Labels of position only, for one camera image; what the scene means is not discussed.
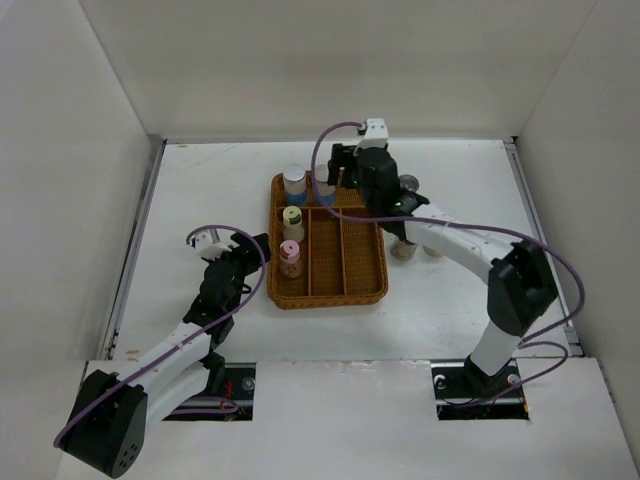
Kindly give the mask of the pink cap spice bottle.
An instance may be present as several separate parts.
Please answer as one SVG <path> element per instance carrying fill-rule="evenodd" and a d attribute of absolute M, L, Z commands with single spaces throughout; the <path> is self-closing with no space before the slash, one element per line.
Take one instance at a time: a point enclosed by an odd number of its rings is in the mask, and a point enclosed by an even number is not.
<path fill-rule="evenodd" d="M 298 278 L 303 271 L 300 245 L 294 240 L 284 240 L 279 246 L 279 270 L 289 279 Z"/>

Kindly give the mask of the black cap sugar grinder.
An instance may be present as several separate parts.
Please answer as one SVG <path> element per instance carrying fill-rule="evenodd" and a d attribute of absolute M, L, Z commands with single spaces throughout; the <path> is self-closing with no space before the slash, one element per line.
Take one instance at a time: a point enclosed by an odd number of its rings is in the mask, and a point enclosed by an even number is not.
<path fill-rule="evenodd" d="M 417 192 L 420 188 L 419 180 L 411 174 L 402 174 L 399 176 L 400 187 L 408 192 Z"/>

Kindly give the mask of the black knob cap jar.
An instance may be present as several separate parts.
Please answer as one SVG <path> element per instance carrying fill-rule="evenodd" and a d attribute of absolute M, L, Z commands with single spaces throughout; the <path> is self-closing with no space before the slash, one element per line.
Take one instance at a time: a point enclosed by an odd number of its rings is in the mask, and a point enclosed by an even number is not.
<path fill-rule="evenodd" d="M 430 247 L 430 246 L 424 246 L 423 250 L 425 251 L 425 253 L 433 258 L 442 258 L 443 254 L 441 252 L 439 252 L 438 250 Z"/>

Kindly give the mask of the yellow cap spice bottle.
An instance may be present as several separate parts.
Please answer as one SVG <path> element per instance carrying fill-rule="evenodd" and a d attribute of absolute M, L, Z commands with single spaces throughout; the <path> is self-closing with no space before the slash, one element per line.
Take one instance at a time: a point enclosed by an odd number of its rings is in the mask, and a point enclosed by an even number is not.
<path fill-rule="evenodd" d="M 297 206 L 288 206 L 283 210 L 282 236 L 285 241 L 291 240 L 300 244 L 305 239 L 302 210 Z"/>

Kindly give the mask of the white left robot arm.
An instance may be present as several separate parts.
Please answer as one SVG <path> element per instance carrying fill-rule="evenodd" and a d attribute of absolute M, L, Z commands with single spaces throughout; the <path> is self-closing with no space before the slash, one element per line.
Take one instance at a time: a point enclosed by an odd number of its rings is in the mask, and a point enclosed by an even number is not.
<path fill-rule="evenodd" d="M 137 460 L 148 428 L 171 415 L 191 411 L 182 405 L 195 395 L 214 398 L 224 387 L 224 360 L 217 348 L 234 326 L 233 316 L 256 294 L 246 283 L 265 275 L 271 258 L 269 236 L 232 228 L 232 245 L 204 246 L 201 227 L 187 238 L 207 267 L 199 292 L 178 326 L 138 360 L 113 372 L 95 370 L 77 393 L 66 425 L 53 444 L 111 479 Z"/>

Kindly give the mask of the blue label silver cap bottle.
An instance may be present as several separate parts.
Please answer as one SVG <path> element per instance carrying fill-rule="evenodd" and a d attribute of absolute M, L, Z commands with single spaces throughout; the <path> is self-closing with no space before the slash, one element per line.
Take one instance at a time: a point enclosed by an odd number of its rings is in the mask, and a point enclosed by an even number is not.
<path fill-rule="evenodd" d="M 287 165 L 282 172 L 285 198 L 288 205 L 301 206 L 307 202 L 306 170 L 297 163 Z"/>

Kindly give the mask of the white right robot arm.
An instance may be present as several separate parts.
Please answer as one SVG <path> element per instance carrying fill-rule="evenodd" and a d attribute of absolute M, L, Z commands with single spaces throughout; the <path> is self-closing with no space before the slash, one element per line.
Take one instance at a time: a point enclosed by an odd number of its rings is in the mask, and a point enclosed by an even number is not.
<path fill-rule="evenodd" d="M 453 217 L 402 186 L 386 147 L 335 144 L 328 182 L 358 192 L 369 217 L 399 240 L 431 248 L 476 275 L 487 286 L 489 323 L 464 364 L 464 384 L 489 394 L 533 323 L 556 300 L 550 264 L 538 242 L 505 243 Z"/>

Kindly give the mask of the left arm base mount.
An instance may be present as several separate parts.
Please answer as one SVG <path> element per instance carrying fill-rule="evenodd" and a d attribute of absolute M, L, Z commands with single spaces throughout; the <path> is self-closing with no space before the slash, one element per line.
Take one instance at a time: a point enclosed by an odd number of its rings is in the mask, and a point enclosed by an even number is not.
<path fill-rule="evenodd" d="M 209 377 L 206 387 L 172 412 L 165 421 L 234 422 L 253 419 L 257 365 L 255 363 L 228 363 L 216 353 L 203 361 Z"/>

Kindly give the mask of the dark cap brown spice jar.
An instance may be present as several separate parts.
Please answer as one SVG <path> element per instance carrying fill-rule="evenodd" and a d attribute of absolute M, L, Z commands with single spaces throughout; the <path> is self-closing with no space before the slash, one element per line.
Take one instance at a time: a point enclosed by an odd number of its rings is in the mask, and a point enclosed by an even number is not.
<path fill-rule="evenodd" d="M 417 251 L 418 245 L 396 238 L 391 245 L 391 255 L 399 261 L 410 261 Z"/>

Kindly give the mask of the tall blue label bottle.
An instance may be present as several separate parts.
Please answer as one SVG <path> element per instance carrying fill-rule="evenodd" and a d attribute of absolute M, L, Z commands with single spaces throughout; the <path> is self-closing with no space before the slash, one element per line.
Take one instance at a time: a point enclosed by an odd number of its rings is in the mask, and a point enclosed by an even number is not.
<path fill-rule="evenodd" d="M 336 199 L 336 186 L 328 183 L 329 167 L 326 163 L 317 164 L 314 168 L 314 180 L 317 189 L 314 191 L 314 203 L 321 206 L 332 206 Z"/>

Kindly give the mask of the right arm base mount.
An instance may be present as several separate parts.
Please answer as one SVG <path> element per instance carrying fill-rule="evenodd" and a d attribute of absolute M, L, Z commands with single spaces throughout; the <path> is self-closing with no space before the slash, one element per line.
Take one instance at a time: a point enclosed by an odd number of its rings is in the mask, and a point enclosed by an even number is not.
<path fill-rule="evenodd" d="M 436 415 L 441 421 L 529 419 L 515 360 L 494 376 L 487 376 L 467 360 L 430 364 Z"/>

